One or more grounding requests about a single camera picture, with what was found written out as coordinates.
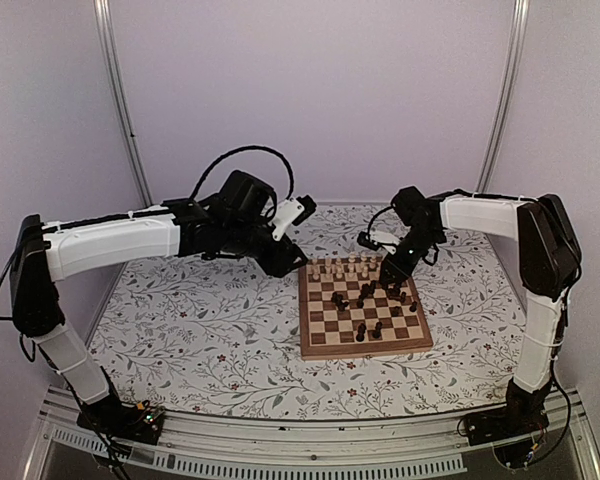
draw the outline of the chess piece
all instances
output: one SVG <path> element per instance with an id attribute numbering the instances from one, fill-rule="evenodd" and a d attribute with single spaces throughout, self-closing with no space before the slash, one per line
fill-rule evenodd
<path id="1" fill-rule="evenodd" d="M 358 334 L 356 335 L 357 342 L 364 342 L 364 334 L 367 332 L 367 326 L 364 323 L 358 325 Z"/>
<path id="2" fill-rule="evenodd" d="M 382 322 L 376 323 L 376 328 L 371 332 L 371 336 L 376 340 L 382 336 Z"/>

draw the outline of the wooden chessboard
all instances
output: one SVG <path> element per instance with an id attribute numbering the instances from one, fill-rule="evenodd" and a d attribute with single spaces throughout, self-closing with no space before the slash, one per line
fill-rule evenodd
<path id="1" fill-rule="evenodd" d="M 362 285 L 378 280 L 380 259 L 377 267 L 372 269 L 373 264 L 369 261 L 355 257 L 355 263 L 369 266 L 368 278 L 364 278 L 361 271 L 348 272 L 349 261 L 349 258 L 342 259 L 344 273 L 340 279 L 329 271 L 324 258 L 314 259 L 298 271 L 302 358 L 333 360 L 430 350 L 433 340 L 413 279 L 409 278 L 401 287 L 407 294 L 404 304 L 387 298 L 387 292 L 378 284 L 373 298 L 366 298 L 363 308 L 358 308 L 356 301 Z M 315 278 L 318 269 L 320 276 Z M 350 302 L 343 312 L 331 302 L 334 291 Z M 415 312 L 410 311 L 413 301 L 417 302 Z M 401 314 L 392 316 L 390 308 L 396 306 L 400 307 Z M 372 332 L 378 321 L 382 322 L 381 337 L 375 339 Z M 365 340 L 357 342 L 355 337 L 362 322 L 366 324 L 367 332 Z"/>

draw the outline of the floral tablecloth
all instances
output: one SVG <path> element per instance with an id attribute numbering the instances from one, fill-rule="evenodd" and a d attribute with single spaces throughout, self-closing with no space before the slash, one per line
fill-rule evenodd
<path id="1" fill-rule="evenodd" d="M 321 206 L 290 236 L 311 256 L 362 251 L 377 206 Z M 404 235 L 397 217 L 379 229 Z M 448 232 L 414 280 L 434 340 L 427 353 L 306 362 L 298 279 L 252 260 L 130 262 L 90 349 L 127 401 L 258 418 L 334 419 L 436 413 L 502 400 L 525 318 L 482 234 Z"/>

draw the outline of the white wall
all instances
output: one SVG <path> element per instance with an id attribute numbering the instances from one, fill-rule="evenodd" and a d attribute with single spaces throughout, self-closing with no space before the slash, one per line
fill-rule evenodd
<path id="1" fill-rule="evenodd" d="M 575 383 L 600 447 L 600 0 L 533 1 L 491 191 L 559 194 L 583 249 L 559 375 Z M 510 273 L 516 252 L 498 243 Z"/>
<path id="2" fill-rule="evenodd" d="M 297 192 L 390 199 L 473 188 L 504 71 L 513 1 L 117 0 L 130 111 L 155 200 L 191 193 L 234 147 L 278 148 Z M 282 193 L 275 158 L 236 166 Z"/>
<path id="3" fill-rule="evenodd" d="M 90 1 L 0 1 L 0 271 L 21 219 L 73 220 L 139 207 Z M 112 270 L 59 284 L 82 334 Z M 0 313 L 8 313 L 7 295 Z M 0 480 L 16 478 L 52 375 L 0 323 Z"/>

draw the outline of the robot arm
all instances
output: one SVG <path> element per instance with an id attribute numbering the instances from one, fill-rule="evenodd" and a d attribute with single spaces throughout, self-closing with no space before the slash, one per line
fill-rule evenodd
<path id="1" fill-rule="evenodd" d="M 266 274 L 283 277 L 307 262 L 285 232 L 316 205 L 308 196 L 289 199 L 263 215 L 274 199 L 270 186 L 234 171 L 220 192 L 200 202 L 171 200 L 72 223 L 43 224 L 38 215 L 23 221 L 10 272 L 12 320 L 71 386 L 83 411 L 81 426 L 156 443 L 160 412 L 122 405 L 104 370 L 65 322 L 54 282 L 133 259 L 195 254 L 207 260 L 251 257 Z"/>
<path id="2" fill-rule="evenodd" d="M 418 261 L 427 261 L 431 248 L 437 256 L 436 245 L 446 242 L 445 230 L 474 230 L 518 242 L 527 326 L 507 390 L 507 407 L 500 412 L 505 420 L 496 426 L 492 421 L 482 429 L 471 424 L 471 415 L 465 421 L 470 441 L 481 443 L 527 433 L 546 423 L 543 401 L 551 388 L 550 367 L 566 327 L 568 293 L 580 274 L 581 251 L 555 195 L 535 200 L 458 192 L 425 198 L 415 187 L 402 189 L 391 206 L 410 227 L 407 235 L 398 239 L 369 229 L 361 232 L 358 242 L 387 250 L 380 270 L 380 283 L 385 287 L 411 276 Z"/>

